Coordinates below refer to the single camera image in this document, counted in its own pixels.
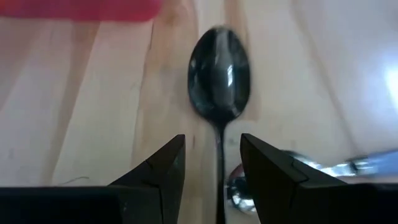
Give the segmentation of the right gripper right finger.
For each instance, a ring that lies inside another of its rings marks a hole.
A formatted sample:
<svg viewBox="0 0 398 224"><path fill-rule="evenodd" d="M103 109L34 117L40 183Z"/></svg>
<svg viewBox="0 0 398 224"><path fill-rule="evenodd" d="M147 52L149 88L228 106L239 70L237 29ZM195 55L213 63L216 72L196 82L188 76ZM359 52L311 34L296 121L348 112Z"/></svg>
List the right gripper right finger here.
<svg viewBox="0 0 398 224"><path fill-rule="evenodd" d="M348 184L248 133L240 153L261 224L398 224L398 183Z"/></svg>

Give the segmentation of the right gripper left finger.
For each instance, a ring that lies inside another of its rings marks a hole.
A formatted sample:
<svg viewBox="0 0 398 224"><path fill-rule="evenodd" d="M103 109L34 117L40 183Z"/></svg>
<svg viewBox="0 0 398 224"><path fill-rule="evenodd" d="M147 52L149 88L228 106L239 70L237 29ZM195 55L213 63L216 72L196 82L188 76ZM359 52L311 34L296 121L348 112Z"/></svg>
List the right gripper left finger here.
<svg viewBox="0 0 398 224"><path fill-rule="evenodd" d="M178 134L107 186L0 187L0 224L177 224L184 181Z"/></svg>

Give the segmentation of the all-black metal spoon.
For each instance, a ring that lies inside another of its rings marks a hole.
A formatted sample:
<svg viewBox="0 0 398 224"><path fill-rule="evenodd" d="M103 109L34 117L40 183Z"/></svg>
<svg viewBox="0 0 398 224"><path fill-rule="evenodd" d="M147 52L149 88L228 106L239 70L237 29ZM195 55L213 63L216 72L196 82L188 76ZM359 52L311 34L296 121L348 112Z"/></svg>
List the all-black metal spoon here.
<svg viewBox="0 0 398 224"><path fill-rule="evenodd" d="M215 26L198 40L188 64L188 95L216 134L216 224L226 224L224 131L244 111L251 92L247 53L237 34Z"/></svg>

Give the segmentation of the pink plastic tray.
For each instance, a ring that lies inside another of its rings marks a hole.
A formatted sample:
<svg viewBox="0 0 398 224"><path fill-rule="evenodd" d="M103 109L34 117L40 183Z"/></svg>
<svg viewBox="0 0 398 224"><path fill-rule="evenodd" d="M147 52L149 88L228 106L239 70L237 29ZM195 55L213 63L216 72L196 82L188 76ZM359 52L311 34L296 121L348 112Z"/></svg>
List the pink plastic tray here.
<svg viewBox="0 0 398 224"><path fill-rule="evenodd" d="M74 21L148 21L165 0L0 0L0 16Z"/></svg>

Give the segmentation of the purple-handled metal spoon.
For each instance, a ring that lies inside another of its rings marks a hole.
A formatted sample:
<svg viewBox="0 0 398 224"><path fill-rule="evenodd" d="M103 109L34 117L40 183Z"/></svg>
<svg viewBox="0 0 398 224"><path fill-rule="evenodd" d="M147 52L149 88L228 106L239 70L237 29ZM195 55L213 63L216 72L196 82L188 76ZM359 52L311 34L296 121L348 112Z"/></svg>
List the purple-handled metal spoon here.
<svg viewBox="0 0 398 224"><path fill-rule="evenodd" d="M398 177L398 148L353 157L333 166L326 166L295 151L284 151L294 159L341 180L376 179ZM232 207L246 214L256 213L252 194L249 192L243 166L238 165L230 174L227 184L227 199Z"/></svg>

